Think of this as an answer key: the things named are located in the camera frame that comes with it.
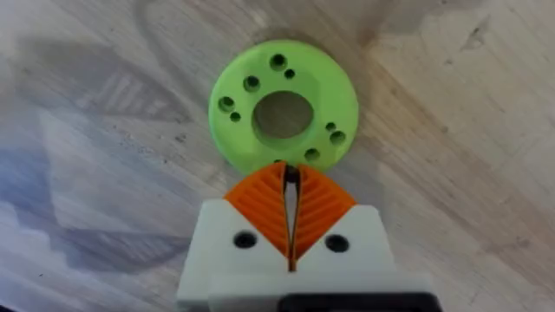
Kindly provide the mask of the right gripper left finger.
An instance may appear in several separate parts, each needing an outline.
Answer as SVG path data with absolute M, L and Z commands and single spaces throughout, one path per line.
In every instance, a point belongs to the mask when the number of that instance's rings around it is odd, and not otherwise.
M 203 202 L 180 276 L 178 308 L 206 309 L 217 277 L 289 270 L 286 167 L 283 161 L 271 163 L 242 179 L 223 198 Z

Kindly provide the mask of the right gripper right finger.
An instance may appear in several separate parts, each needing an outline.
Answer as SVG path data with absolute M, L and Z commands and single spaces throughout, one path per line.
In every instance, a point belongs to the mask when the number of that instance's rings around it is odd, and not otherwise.
M 358 203 L 317 169 L 301 165 L 297 172 L 291 271 L 394 271 L 394 256 L 378 209 Z

